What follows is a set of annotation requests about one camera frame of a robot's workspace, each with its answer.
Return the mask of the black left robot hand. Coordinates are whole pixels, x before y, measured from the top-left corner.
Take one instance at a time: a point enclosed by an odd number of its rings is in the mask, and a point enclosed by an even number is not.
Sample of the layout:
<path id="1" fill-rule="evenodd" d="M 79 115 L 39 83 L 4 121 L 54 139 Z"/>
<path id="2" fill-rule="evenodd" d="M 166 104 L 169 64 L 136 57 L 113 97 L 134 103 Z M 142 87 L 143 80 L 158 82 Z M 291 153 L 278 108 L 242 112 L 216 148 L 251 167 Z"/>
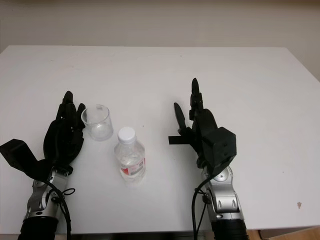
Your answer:
<path id="1" fill-rule="evenodd" d="M 78 107 L 73 102 L 73 93 L 67 91 L 58 107 L 55 120 L 51 122 L 43 142 L 44 158 L 54 168 L 73 173 L 72 161 L 80 153 L 84 137 L 85 124 L 81 114 L 86 106 Z"/>

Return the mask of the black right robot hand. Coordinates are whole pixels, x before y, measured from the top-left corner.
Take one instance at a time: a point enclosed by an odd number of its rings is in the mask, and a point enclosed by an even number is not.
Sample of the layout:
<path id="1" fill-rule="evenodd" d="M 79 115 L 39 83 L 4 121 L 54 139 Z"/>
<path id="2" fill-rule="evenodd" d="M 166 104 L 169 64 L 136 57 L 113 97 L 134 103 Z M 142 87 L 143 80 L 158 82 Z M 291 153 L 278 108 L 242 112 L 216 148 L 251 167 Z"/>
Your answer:
<path id="1" fill-rule="evenodd" d="M 190 145 L 197 153 L 198 159 L 196 165 L 199 169 L 203 169 L 208 165 L 204 147 L 203 137 L 212 130 L 217 129 L 217 123 L 213 114 L 203 107 L 202 93 L 199 89 L 199 83 L 196 78 L 191 83 L 191 95 L 189 119 L 193 121 L 192 127 L 187 127 L 185 123 L 185 116 L 180 105 L 175 102 L 174 113 L 178 123 L 179 136 L 169 136 L 169 144 L 171 145 Z"/>

